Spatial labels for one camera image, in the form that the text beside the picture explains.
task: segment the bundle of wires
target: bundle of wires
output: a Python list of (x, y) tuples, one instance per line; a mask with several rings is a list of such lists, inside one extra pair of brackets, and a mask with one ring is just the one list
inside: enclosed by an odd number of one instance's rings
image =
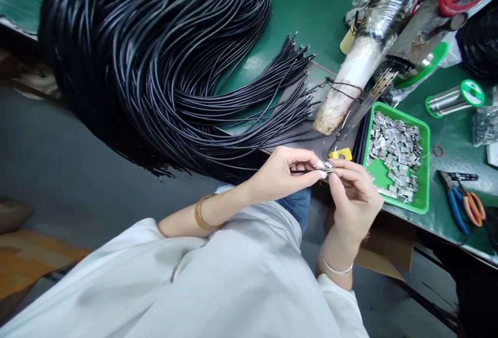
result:
[(281, 136), (312, 104), (314, 55), (293, 37), (251, 83), (223, 90), (270, 13), (271, 0), (43, 0), (38, 39), (71, 109), (117, 153), (156, 175), (239, 183), (264, 162), (259, 148), (310, 139)]
[(498, 0), (472, 16), (456, 33), (462, 68), (475, 78), (498, 79)]

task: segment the green workbench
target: green workbench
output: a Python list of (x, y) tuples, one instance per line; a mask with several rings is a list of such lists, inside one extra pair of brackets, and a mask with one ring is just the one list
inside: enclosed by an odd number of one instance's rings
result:
[[(38, 27), (38, 7), (41, 0), (2, 0), (0, 15), (6, 15), (25, 31), (33, 33)], [(315, 62), (337, 72), (344, 60), (339, 43), (347, 29), (343, 17), (352, 0), (273, 0), (270, 22), (245, 63), (230, 83), (232, 88), (246, 84), (257, 76), (280, 48), (285, 35), (299, 31), (296, 43), (311, 45)], [(458, 85), (467, 75), (458, 67), (439, 69), (420, 85), (398, 109), (425, 121), (431, 128), (431, 146), (444, 149), (443, 157), (430, 156), (431, 203), (429, 212), (418, 215), (398, 207), (385, 205), (384, 209), (414, 225), (423, 228), (453, 244), (463, 246), (471, 253), (498, 264), (486, 229), (476, 228), (468, 238), (458, 230), (446, 194), (436, 171), (476, 173), (479, 181), (467, 182), (468, 190), (475, 192), (483, 204), (498, 206), (498, 172), (486, 164), (484, 147), (472, 145), (472, 110), (461, 111), (443, 119), (430, 117), (424, 106), (425, 98)]]

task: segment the pliers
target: pliers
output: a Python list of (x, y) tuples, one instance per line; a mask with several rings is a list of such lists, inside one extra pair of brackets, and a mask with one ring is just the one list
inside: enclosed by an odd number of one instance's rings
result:
[(438, 172), (442, 184), (445, 186), (451, 213), (453, 214), (458, 228), (463, 233), (470, 234), (468, 227), (463, 222), (459, 205), (465, 209), (467, 217), (475, 226), (482, 226), (482, 221), (486, 219), (486, 212), (480, 199), (474, 193), (467, 192), (461, 185), (462, 193), (460, 193), (451, 181), (448, 173), (441, 170), (438, 170)]

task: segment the blue jeans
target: blue jeans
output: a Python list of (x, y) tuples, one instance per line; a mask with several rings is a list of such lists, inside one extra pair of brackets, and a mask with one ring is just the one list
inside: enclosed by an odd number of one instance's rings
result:
[[(218, 188), (228, 185), (227, 183), (220, 183)], [(311, 188), (307, 187), (303, 190), (290, 194), (285, 198), (278, 199), (276, 202), (285, 208), (296, 219), (301, 232), (304, 233), (308, 226), (308, 209), (310, 207)]]

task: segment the yellow tape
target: yellow tape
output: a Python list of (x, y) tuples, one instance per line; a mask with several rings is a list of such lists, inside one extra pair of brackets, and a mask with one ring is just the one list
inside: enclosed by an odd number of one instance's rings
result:
[(353, 155), (351, 154), (351, 150), (348, 148), (343, 148), (341, 150), (337, 150), (328, 154), (329, 159), (346, 159), (353, 160)]

